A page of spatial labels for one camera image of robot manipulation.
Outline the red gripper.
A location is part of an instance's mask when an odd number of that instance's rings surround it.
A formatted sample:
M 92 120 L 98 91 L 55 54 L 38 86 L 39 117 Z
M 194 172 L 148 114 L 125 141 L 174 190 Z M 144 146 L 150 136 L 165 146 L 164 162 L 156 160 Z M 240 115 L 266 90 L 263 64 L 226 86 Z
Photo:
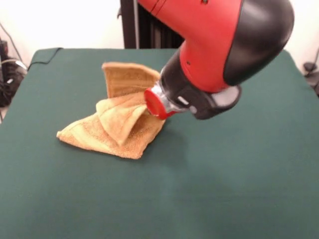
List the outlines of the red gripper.
M 165 120 L 173 116 L 175 111 L 167 111 L 164 107 L 159 95 L 152 91 L 152 88 L 148 88 L 144 92 L 144 98 L 148 111 L 160 120 Z

